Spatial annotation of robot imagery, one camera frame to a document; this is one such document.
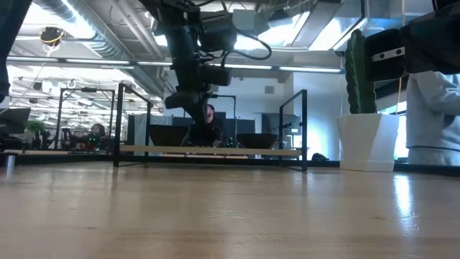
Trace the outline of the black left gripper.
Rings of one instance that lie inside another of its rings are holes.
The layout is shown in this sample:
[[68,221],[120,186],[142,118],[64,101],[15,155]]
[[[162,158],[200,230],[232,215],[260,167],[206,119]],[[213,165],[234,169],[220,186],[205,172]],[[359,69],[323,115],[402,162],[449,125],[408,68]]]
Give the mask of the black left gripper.
[[167,109],[183,108],[199,126],[207,123],[206,106],[210,86],[203,75],[203,61],[198,46],[199,31],[193,26],[165,27],[167,47],[172,58],[171,69],[177,78],[176,93],[165,99]]

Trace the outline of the person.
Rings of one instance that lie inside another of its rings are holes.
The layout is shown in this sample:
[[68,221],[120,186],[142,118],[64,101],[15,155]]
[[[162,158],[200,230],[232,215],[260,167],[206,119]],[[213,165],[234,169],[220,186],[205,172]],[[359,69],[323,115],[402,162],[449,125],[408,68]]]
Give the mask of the person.
[[76,144],[82,144],[87,151],[104,150],[108,146],[105,127],[99,123],[94,124],[87,135],[78,137],[69,133],[69,139]]
[[410,74],[406,102],[408,162],[460,166],[460,74]]
[[[199,127],[211,127],[214,129],[214,132],[216,134],[216,140],[214,141],[212,146],[209,147],[221,147],[222,144],[224,143],[224,132],[221,128],[221,123],[220,120],[216,117],[215,115],[215,109],[212,105],[207,104],[206,106],[206,111],[207,111],[207,123],[203,126]],[[200,147],[200,146],[192,146],[190,142],[188,141],[188,131],[183,139],[183,142],[181,144],[182,147]]]

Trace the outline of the grey partition screen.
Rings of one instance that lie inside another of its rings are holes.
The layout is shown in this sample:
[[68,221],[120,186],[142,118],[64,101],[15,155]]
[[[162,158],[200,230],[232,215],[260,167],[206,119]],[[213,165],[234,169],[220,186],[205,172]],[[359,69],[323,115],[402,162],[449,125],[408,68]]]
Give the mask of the grey partition screen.
[[[150,124],[160,125],[172,125],[173,118],[170,116],[150,116]],[[147,115],[129,115],[127,134],[126,134],[126,145],[145,145],[146,139],[146,128],[147,128]]]

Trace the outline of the black metal wooden rack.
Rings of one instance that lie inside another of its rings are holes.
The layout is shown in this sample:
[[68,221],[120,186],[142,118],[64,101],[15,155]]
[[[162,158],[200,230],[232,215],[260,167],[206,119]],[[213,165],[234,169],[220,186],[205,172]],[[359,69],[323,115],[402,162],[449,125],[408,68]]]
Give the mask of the black metal wooden rack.
[[117,94],[117,104],[116,104],[116,127],[115,127],[115,139],[114,139],[114,161],[113,166],[118,168],[121,162],[121,123],[122,123],[122,109],[123,109],[123,102],[124,102],[124,90],[129,89],[135,96],[139,97],[147,104],[147,111],[146,111],[146,125],[145,125],[145,147],[150,145],[150,136],[149,136],[149,128],[151,125],[151,111],[153,107],[153,103],[143,97],[141,94],[136,92],[131,86],[127,85],[126,83],[119,83],[118,84],[118,94]]

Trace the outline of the long ceiling light strip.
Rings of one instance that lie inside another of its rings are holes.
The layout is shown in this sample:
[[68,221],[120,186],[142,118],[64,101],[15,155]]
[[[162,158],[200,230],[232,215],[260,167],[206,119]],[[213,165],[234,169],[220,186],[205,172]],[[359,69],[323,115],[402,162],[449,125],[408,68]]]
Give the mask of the long ceiling light strip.
[[[46,58],[46,57],[29,57],[29,56],[8,56],[8,62],[16,63],[61,63],[61,64],[78,64],[78,65],[109,65],[115,67],[131,66],[152,66],[168,67],[172,66],[167,61],[136,61],[136,60],[100,60],[84,58]],[[326,68],[326,67],[308,67],[308,66],[278,66],[278,65],[247,65],[247,64],[226,64],[227,68],[240,70],[260,70],[260,71],[282,71],[296,73],[330,73],[344,74],[343,68]]]

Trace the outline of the green leafy plant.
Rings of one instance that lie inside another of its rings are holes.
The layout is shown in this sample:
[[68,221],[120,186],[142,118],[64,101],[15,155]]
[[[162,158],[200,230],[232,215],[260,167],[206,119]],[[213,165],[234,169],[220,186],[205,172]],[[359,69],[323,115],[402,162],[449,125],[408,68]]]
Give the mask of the green leafy plant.
[[41,121],[28,121],[25,124],[26,131],[32,135],[32,146],[39,147],[42,144],[41,136],[45,133],[45,125]]

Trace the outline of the tall green cactus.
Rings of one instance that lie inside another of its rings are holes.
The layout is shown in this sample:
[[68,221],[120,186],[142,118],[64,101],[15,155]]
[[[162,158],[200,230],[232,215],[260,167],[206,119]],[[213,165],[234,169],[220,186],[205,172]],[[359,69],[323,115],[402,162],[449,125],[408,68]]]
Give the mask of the tall green cactus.
[[360,29],[352,32],[345,51],[346,92],[351,114],[376,114],[374,83],[366,78],[364,43]]

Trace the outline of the dark computer monitor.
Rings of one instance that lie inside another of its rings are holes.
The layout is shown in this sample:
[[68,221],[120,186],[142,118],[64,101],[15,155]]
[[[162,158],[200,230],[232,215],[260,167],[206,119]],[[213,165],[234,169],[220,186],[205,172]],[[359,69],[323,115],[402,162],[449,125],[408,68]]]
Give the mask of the dark computer monitor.
[[30,108],[0,109],[0,133],[23,134],[30,112]]

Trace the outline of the white plant pot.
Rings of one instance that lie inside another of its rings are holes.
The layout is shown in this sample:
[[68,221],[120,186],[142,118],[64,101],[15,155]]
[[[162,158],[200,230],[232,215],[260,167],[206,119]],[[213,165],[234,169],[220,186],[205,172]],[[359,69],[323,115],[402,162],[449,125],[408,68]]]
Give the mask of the white plant pot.
[[341,141],[340,169],[392,172],[399,117],[348,114],[337,119]]

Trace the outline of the silver ventilation duct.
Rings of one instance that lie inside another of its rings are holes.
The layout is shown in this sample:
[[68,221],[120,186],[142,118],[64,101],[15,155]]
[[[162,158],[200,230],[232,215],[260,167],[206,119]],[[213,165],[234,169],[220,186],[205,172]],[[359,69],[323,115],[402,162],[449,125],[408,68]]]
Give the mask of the silver ventilation duct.
[[[83,44],[103,59],[133,60],[134,56],[116,35],[95,13],[86,0],[33,0],[41,9],[57,17],[65,25],[65,31],[84,40]],[[91,32],[91,37],[77,36],[82,31]],[[135,66],[125,73],[134,79],[147,94],[164,97],[167,88],[164,82],[145,68]]]

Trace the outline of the black table edge rail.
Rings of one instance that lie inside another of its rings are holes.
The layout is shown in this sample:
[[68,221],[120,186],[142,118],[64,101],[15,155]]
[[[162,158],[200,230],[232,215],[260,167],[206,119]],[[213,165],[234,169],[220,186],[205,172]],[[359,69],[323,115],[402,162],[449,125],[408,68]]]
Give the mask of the black table edge rail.
[[[170,164],[206,164],[206,165],[243,165],[243,166],[280,166],[283,168],[300,169],[302,163],[299,160],[256,160],[256,159],[225,159],[225,158],[171,158],[171,157],[142,157],[120,155],[18,155],[16,153],[0,153],[0,168],[6,165],[7,158],[12,156],[17,165],[44,165],[57,163],[78,162],[115,162],[121,163],[170,163]],[[418,173],[434,176],[449,176],[460,178],[459,166],[441,165],[413,165],[396,163],[396,173]]]

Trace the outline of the silver metal post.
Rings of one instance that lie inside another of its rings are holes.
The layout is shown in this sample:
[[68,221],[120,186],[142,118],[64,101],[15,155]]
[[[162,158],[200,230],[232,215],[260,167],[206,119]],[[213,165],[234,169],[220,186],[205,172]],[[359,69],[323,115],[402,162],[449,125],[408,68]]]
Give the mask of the silver metal post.
[[5,170],[6,176],[9,178],[14,174],[16,155],[8,154],[6,157]]

